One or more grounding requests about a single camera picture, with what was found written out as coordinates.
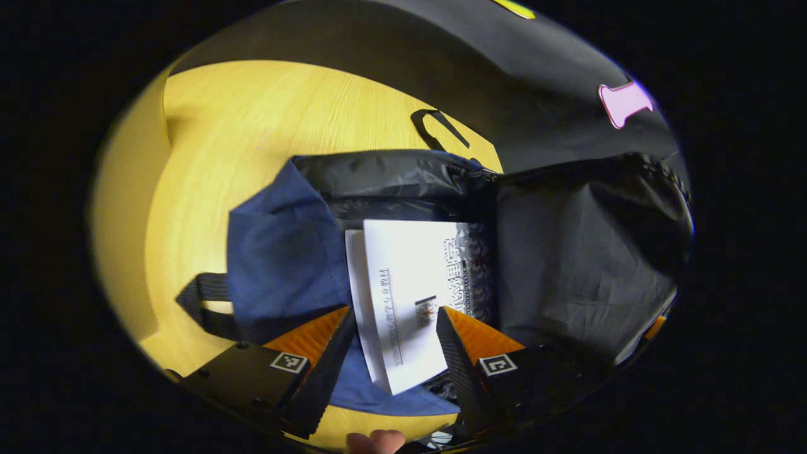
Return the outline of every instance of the human hand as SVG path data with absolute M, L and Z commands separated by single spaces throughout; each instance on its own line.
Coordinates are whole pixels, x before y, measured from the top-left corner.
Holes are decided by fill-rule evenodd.
M 404 443 L 406 437 L 399 431 L 373 431 L 370 436 L 348 434 L 346 454 L 394 454 Z

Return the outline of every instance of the pink label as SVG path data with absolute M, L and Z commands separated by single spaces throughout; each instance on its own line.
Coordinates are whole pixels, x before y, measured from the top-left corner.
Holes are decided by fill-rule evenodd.
M 628 117 L 642 109 L 653 111 L 650 96 L 636 82 L 614 89 L 600 85 L 600 99 L 616 129 L 622 129 Z

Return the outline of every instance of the strap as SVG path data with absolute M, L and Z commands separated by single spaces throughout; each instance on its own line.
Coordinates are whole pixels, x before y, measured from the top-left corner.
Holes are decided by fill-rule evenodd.
M 431 134 L 429 131 L 426 130 L 426 125 L 423 122 L 423 119 L 427 116 L 431 115 L 435 120 L 437 120 L 440 124 L 445 126 L 446 129 L 449 130 L 455 137 L 465 145 L 465 148 L 470 148 L 470 143 L 459 133 L 459 131 L 448 121 L 447 118 L 443 115 L 443 112 L 433 110 L 433 109 L 420 109 L 419 111 L 415 111 L 410 118 L 412 118 L 412 122 L 415 124 L 415 129 L 417 129 L 417 133 L 420 134 L 420 138 L 426 142 L 426 145 L 429 146 L 430 149 L 438 149 L 440 151 L 445 151 L 443 145 L 440 145 L 440 141 Z
M 210 334 L 241 340 L 236 319 L 231 313 L 219 313 L 202 307 L 202 301 L 230 301 L 226 273 L 200 273 L 177 295 L 177 304 Z

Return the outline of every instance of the wooden table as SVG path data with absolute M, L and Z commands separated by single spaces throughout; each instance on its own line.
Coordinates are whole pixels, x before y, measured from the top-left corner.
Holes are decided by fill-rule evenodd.
M 96 249 L 107 254 L 99 260 L 102 283 L 130 333 L 143 334 L 137 340 L 147 355 L 158 367 L 185 376 L 232 345 L 203 331 L 174 298 L 197 273 L 226 272 L 228 212 L 271 183 L 290 156 L 425 149 L 409 116 L 431 107 L 356 75 L 284 61 L 226 62 L 171 76 L 164 93 L 169 155 L 156 180 L 144 224 L 143 264 L 150 308 L 133 309 L 136 303 L 116 300 L 116 283 L 108 276 L 122 275 L 122 271 L 104 269 L 114 262 L 115 249 L 108 243 L 113 235 L 102 235 L 95 242 Z M 469 149 L 427 117 L 429 131 L 450 152 L 477 158 L 501 171 L 493 146 L 450 113 L 446 115 L 470 142 Z M 122 143 L 112 141 L 111 148 Z M 116 184 L 122 183 L 120 179 L 136 179 L 135 169 L 127 173 L 124 165 L 117 165 Z M 104 194 L 103 184 L 102 179 L 97 193 Z M 98 200 L 101 205 L 112 203 L 102 195 Z M 125 208 L 110 207 L 108 212 Z M 102 216 L 102 209 L 94 213 L 99 231 L 115 228 L 105 222 L 125 221 Z M 115 247 L 136 250 L 138 246 Z M 122 261 L 114 265 L 139 266 Z M 132 315 L 129 318 L 136 321 L 127 322 L 127 313 L 140 312 L 145 315 Z M 138 329 L 138 324 L 155 320 L 150 329 Z M 343 448 L 346 433 L 369 434 L 379 428 L 395 428 L 408 439 L 418 439 L 450 425 L 455 417 L 381 416 L 328 406 L 320 429 L 308 443 Z

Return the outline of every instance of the book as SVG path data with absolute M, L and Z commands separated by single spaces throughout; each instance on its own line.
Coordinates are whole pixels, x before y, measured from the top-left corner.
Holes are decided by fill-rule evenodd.
M 446 370 L 437 309 L 486 321 L 491 239 L 484 225 L 365 220 L 347 230 L 350 291 L 371 380 L 396 395 Z

